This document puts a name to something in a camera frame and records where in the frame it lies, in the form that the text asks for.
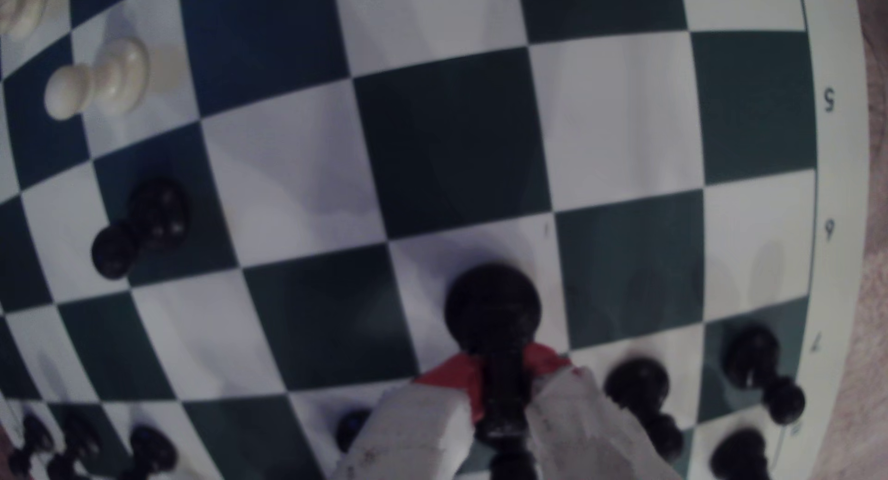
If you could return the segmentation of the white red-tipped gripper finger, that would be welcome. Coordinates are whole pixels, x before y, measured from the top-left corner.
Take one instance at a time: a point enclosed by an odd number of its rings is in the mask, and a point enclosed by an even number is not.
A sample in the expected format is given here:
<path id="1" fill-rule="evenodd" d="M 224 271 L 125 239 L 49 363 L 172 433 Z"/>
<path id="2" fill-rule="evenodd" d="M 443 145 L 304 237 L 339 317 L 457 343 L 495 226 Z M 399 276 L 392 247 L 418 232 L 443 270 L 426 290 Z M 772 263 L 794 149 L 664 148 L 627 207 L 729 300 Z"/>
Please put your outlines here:
<path id="1" fill-rule="evenodd" d="M 525 408 L 541 479 L 680 479 L 634 415 L 600 389 L 592 371 L 552 348 L 524 348 Z"/>
<path id="2" fill-rule="evenodd" d="M 483 416 L 482 365 L 459 353 L 383 395 L 335 479 L 453 479 Z"/>

